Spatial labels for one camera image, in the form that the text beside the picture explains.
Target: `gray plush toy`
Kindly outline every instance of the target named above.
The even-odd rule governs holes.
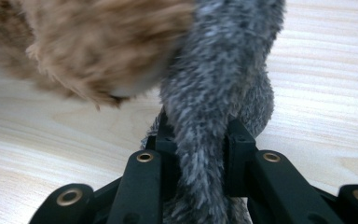
[[[221,148],[231,119],[257,137],[271,117],[266,58],[283,12],[284,0],[197,0],[195,23],[161,84],[182,170],[164,223],[250,223],[243,200],[223,192]]]

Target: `wood grain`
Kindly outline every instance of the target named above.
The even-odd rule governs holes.
[[[275,112],[258,147],[328,192],[358,183],[358,1],[287,1],[268,58]],[[35,91],[0,70],[0,223],[27,223],[56,188],[119,177],[160,109],[158,92],[119,110]]]

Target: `light wood surface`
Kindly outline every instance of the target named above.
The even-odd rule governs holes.
[[[288,0],[284,27],[268,58],[275,112],[257,145],[336,194],[358,183],[358,0]],[[159,109],[152,91],[98,112],[0,70],[0,223],[27,223],[66,184],[121,176]]]

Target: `stuffed animal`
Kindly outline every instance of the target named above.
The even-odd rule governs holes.
[[[0,0],[0,64],[96,105],[160,83],[182,171],[164,223],[250,223],[223,191],[222,142],[231,119],[253,137],[270,119],[283,12],[284,0]]]

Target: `fluffy brown fur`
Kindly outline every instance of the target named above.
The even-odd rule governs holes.
[[[40,87],[119,105],[125,98],[110,92],[168,60],[192,11],[191,0],[0,0],[0,64]]]

